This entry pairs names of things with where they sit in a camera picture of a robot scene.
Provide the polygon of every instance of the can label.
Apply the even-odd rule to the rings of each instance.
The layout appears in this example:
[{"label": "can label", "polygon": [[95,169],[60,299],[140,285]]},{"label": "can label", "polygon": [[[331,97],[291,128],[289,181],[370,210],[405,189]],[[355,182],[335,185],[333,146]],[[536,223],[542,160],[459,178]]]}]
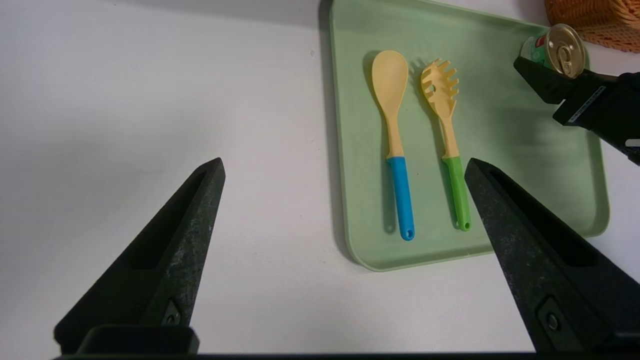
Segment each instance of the can label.
[{"label": "can label", "polygon": [[542,35],[536,40],[536,47],[541,47],[545,45],[545,41],[547,40],[547,34]]},{"label": "can label", "polygon": [[520,51],[520,56],[525,59],[531,60],[534,63],[539,63],[544,67],[553,69],[549,64],[547,58],[547,51],[545,43],[547,41],[547,33],[542,34],[538,38],[530,37],[525,41]]}]

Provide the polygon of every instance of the screw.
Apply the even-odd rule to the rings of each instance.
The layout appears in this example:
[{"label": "screw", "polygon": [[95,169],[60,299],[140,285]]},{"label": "screw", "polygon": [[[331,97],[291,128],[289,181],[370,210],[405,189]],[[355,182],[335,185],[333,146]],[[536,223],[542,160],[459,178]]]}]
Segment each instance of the screw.
[{"label": "screw", "polygon": [[560,322],[558,321],[556,314],[547,314],[547,326],[549,326],[549,329],[553,331],[558,331],[560,329]]}]

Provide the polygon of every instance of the green handle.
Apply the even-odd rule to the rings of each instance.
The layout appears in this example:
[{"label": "green handle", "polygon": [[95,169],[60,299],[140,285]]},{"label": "green handle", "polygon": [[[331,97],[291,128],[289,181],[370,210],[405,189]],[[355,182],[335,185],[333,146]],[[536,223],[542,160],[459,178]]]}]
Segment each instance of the green handle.
[{"label": "green handle", "polygon": [[469,231],[471,229],[471,214],[469,212],[467,185],[465,184],[465,173],[462,171],[462,162],[459,156],[443,159],[443,161],[449,167],[453,203],[456,206],[456,217],[458,218],[458,229]]}]

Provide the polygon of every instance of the white surface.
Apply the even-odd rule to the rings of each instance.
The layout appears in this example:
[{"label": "white surface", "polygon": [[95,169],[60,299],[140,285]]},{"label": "white surface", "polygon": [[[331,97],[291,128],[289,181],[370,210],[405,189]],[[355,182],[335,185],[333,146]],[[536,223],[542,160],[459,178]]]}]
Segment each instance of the white surface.
[{"label": "white surface", "polygon": [[[448,2],[546,22],[542,1]],[[1,358],[55,356],[56,322],[215,157],[202,352],[532,350],[495,256],[385,274],[345,257],[318,4],[0,1]],[[640,70],[589,50],[597,72]],[[640,279],[640,169],[605,158],[594,244]]]}]

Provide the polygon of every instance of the tin can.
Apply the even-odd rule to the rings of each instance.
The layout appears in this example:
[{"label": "tin can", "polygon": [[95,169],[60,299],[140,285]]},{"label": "tin can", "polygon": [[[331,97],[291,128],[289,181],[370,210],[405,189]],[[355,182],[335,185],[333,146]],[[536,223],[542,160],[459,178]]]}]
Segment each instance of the tin can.
[{"label": "tin can", "polygon": [[586,53],[580,36],[571,26],[565,24],[553,25],[538,37],[527,39],[520,56],[569,78],[577,78],[582,74],[586,63]]}]

